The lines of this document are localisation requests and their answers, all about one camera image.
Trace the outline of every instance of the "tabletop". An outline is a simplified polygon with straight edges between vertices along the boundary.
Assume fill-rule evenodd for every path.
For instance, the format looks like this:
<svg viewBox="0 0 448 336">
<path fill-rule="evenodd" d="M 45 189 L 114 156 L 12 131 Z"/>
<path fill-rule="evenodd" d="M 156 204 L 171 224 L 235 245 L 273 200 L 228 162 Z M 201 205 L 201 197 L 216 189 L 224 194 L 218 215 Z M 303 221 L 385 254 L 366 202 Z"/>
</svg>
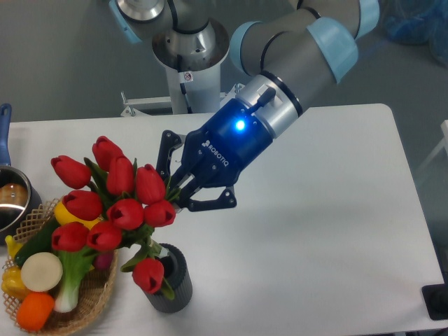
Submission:
<svg viewBox="0 0 448 336">
<path fill-rule="evenodd" d="M 93 158 L 92 144 L 106 135 L 139 165 L 155 164 L 163 130 L 186 134 L 209 117 L 14 122 L 10 156 L 52 200 L 69 189 L 51 158 Z M 119 273 L 106 309 L 79 335 L 330 336 L 448 326 L 430 320 L 424 305 L 421 287 L 442 275 L 387 106 L 309 109 L 243 171 L 235 193 L 235 209 L 184 210 L 155 233 L 186 256 L 193 297 L 185 309 L 155 311 Z M 133 252 L 121 251 L 120 263 Z M 0 329 L 19 333 L 6 313 Z"/>
</svg>

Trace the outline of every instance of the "yellow bell pepper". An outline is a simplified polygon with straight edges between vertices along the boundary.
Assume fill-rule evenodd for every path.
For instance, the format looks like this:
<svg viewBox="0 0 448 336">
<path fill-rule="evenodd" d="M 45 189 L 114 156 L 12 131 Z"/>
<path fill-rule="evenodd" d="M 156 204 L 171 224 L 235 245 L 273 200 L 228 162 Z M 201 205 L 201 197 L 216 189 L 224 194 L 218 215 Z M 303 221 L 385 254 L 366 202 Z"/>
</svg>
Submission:
<svg viewBox="0 0 448 336">
<path fill-rule="evenodd" d="M 100 218 L 94 219 L 94 220 L 82 220 L 78 217 L 72 215 L 69 213 L 67 208 L 64 206 L 62 202 L 59 202 L 56 204 L 55 208 L 53 209 L 53 212 L 56 217 L 56 221 L 60 225 L 65 225 L 71 222 L 79 222 L 83 224 L 87 229 L 91 230 L 95 224 L 101 221 Z"/>
<path fill-rule="evenodd" d="M 8 247 L 8 254 L 14 259 L 15 254 L 22 248 L 23 244 L 17 243 L 13 236 L 6 236 L 5 242 Z"/>
<path fill-rule="evenodd" d="M 31 291 L 25 287 L 21 277 L 21 271 L 18 266 L 7 269 L 1 277 L 1 289 L 9 296 L 19 300 L 24 300 Z"/>
</svg>

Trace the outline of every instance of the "leek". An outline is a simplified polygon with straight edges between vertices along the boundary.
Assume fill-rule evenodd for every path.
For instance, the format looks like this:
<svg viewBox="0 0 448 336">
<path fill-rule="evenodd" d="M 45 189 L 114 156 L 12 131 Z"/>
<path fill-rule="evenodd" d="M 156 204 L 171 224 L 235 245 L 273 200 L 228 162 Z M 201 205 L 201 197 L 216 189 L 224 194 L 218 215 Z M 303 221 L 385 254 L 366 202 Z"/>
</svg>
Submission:
<svg viewBox="0 0 448 336">
<path fill-rule="evenodd" d="M 84 247 L 78 252 L 58 251 L 57 256 L 62 263 L 62 279 L 55 300 L 55 311 L 68 313 L 78 304 L 79 286 L 84 276 L 89 272 L 97 253 Z"/>
</svg>

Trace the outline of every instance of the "wicker basket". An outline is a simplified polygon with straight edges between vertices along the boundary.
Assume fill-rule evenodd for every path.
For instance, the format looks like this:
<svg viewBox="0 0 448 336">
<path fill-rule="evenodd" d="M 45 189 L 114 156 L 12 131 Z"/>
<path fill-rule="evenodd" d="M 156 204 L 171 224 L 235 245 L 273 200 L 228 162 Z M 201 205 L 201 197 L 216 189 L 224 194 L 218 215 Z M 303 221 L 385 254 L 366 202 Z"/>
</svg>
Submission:
<svg viewBox="0 0 448 336">
<path fill-rule="evenodd" d="M 38 209 L 33 210 L 17 229 L 15 240 L 25 243 L 30 237 L 36 234 L 45 223 L 45 221 L 53 214 L 53 208 L 58 199 L 51 202 L 41 204 Z M 92 270 L 82 281 L 79 289 L 78 305 L 69 313 L 53 312 L 45 326 L 36 334 L 39 335 L 57 335 L 65 336 L 75 333 L 93 322 L 102 312 L 107 301 L 109 300 L 113 288 L 113 284 L 117 272 L 118 256 L 117 251 L 113 258 L 109 271 Z M 3 268 L 14 266 L 11 258 L 7 259 Z M 17 310 L 20 307 L 20 301 L 15 297 L 11 297 L 3 293 L 6 312 L 14 321 L 15 325 L 20 328 L 16 321 Z"/>
</svg>

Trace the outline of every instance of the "blue handle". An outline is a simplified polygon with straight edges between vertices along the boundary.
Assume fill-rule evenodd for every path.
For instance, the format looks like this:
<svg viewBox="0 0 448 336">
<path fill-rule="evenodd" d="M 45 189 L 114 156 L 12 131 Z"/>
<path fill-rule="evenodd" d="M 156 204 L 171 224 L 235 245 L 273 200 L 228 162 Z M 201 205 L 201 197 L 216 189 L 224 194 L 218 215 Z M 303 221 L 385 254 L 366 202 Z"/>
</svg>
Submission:
<svg viewBox="0 0 448 336">
<path fill-rule="evenodd" d="M 11 158 L 8 151 L 9 124 L 13 108 L 10 104 L 0 106 L 0 165 L 11 166 Z"/>
</svg>

